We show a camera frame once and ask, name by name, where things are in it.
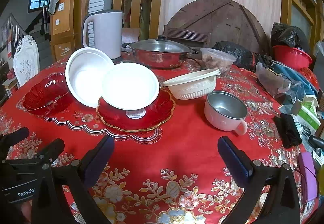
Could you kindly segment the clear bag with snacks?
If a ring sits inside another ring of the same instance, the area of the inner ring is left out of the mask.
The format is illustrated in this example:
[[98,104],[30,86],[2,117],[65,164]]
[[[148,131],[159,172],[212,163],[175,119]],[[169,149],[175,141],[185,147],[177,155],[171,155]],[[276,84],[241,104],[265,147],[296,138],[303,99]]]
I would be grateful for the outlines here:
[[288,92],[291,88],[291,81],[289,79],[272,71],[261,62],[257,63],[255,74],[259,83],[273,98]]

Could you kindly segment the red plastic basin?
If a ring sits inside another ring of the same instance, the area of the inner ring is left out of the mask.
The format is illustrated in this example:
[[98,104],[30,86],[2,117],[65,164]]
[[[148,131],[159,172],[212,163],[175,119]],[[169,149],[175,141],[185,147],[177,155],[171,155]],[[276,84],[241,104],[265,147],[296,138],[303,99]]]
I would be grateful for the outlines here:
[[290,48],[287,45],[276,45],[272,47],[275,61],[298,71],[308,68],[312,64],[312,58],[304,51]]

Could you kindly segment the white electric kettle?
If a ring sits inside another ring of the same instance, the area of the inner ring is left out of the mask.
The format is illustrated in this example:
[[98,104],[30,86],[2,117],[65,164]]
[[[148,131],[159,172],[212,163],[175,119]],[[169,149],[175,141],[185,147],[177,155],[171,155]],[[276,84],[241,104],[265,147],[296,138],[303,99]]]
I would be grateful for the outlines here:
[[87,43],[87,25],[93,22],[94,48],[104,52],[111,60],[121,58],[121,36],[123,27],[121,10],[103,10],[85,17],[82,26],[82,44]]

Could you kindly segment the blue plastic bag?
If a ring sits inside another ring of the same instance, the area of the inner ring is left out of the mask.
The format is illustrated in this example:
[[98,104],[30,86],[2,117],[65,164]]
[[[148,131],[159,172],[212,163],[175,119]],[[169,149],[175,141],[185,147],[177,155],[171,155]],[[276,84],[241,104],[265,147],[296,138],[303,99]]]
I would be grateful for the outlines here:
[[292,82],[291,90],[295,93],[297,99],[302,100],[305,95],[318,95],[318,90],[314,85],[296,70],[278,61],[272,61],[271,67],[276,73],[288,78]]

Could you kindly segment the white shallow bowl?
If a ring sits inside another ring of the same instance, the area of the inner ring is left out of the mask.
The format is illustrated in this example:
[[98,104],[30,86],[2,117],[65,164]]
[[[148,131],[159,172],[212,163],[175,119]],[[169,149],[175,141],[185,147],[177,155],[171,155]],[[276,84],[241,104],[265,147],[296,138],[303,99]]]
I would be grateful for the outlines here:
[[102,98],[121,110],[149,106],[159,95],[159,81],[147,67],[131,62],[115,65],[104,79]]

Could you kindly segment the purple box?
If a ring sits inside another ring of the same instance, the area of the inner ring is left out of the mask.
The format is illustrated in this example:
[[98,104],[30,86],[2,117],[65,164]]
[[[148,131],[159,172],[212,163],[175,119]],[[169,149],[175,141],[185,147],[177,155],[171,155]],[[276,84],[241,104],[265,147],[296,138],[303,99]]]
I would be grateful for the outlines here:
[[298,165],[299,172],[302,176],[302,202],[306,204],[317,197],[317,179],[311,153],[301,153],[298,156]]

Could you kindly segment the green white carton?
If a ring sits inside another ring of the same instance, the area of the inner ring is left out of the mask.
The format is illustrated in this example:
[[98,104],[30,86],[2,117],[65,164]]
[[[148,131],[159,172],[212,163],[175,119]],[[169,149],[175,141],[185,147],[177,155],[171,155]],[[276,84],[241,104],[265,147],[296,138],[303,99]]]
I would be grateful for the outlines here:
[[296,100],[291,112],[296,116],[301,125],[306,126],[312,135],[320,127],[321,122],[317,117],[316,108],[319,106],[315,95],[305,95],[303,100]]

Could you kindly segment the white deep bowl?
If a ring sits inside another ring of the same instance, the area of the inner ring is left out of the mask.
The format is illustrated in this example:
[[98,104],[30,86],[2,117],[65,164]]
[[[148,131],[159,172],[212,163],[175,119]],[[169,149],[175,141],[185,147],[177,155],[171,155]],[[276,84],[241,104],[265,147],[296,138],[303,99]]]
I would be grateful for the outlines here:
[[113,61],[98,49],[76,50],[65,67],[65,79],[72,96],[81,104],[96,108],[103,94],[104,76],[113,67]]

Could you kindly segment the pink steel-lined mug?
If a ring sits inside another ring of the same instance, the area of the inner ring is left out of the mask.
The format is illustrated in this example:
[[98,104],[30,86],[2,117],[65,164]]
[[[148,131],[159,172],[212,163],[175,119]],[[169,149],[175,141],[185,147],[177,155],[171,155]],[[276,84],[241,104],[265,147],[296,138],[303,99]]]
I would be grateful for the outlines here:
[[234,131],[237,135],[247,133],[245,118],[248,109],[238,97],[225,91],[213,91],[207,95],[204,106],[207,121],[222,131]]

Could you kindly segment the round wooden tabletop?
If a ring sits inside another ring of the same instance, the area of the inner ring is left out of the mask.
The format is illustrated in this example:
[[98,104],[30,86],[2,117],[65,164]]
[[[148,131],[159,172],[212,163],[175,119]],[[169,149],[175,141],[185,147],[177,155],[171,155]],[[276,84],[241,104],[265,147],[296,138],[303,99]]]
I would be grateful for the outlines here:
[[233,0],[196,0],[181,9],[164,25],[206,37],[212,48],[219,41],[239,44],[251,52],[271,54],[269,39],[259,20],[243,5]]

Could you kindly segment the cream plastic bowl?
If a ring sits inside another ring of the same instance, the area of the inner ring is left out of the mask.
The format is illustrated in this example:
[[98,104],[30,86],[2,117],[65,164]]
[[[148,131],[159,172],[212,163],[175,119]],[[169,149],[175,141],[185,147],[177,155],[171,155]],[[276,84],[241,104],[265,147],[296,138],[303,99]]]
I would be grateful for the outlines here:
[[168,87],[178,100],[196,99],[215,90],[216,79],[220,74],[218,68],[196,71],[166,80],[163,87]]

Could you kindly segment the red scalloped glass plate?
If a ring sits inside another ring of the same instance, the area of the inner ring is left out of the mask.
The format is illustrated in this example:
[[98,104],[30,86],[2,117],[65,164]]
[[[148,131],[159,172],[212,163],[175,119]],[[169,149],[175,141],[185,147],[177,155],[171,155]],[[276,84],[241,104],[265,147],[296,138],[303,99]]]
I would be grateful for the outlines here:
[[22,105],[29,113],[48,117],[68,108],[73,96],[64,73],[54,73],[34,85],[25,95]]

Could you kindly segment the red floral tablecloth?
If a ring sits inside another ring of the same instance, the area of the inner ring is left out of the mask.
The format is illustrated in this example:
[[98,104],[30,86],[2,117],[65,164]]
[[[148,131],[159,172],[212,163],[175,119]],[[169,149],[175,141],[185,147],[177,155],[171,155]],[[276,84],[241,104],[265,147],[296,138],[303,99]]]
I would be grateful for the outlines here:
[[237,136],[212,127],[204,116],[205,97],[174,100],[173,116],[152,131],[125,133],[109,128],[94,108],[72,97],[62,112],[39,118],[25,111],[24,96],[42,79],[64,72],[62,59],[34,76],[1,107],[1,133],[28,127],[29,137],[12,147],[9,159],[33,158],[56,138],[65,150],[52,166],[81,159],[105,134],[115,140],[109,163],[90,193],[112,223],[222,223],[243,189],[239,188],[217,151],[217,140],[232,142],[264,165],[289,164],[297,169],[301,144],[286,150],[273,118],[279,104],[258,83],[256,75],[232,66],[217,78],[216,90],[239,97],[248,107],[248,131]]

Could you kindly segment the red gold-rimmed plate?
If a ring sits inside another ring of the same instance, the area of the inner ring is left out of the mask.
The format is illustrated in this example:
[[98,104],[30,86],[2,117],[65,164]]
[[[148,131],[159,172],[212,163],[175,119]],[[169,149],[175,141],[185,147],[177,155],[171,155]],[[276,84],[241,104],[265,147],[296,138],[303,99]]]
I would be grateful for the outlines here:
[[155,101],[145,108],[121,110],[101,98],[96,112],[104,125],[127,133],[137,133],[154,130],[166,123],[172,117],[175,106],[171,94],[160,90]]

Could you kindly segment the steel pot with glass lid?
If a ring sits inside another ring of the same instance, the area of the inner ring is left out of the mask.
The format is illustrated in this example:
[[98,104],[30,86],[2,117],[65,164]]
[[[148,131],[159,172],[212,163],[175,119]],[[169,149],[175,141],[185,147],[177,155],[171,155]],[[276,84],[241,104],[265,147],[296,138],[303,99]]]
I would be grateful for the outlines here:
[[180,67],[186,59],[198,54],[197,48],[168,40],[159,35],[155,39],[123,43],[122,51],[130,49],[136,62],[157,69],[173,69]]

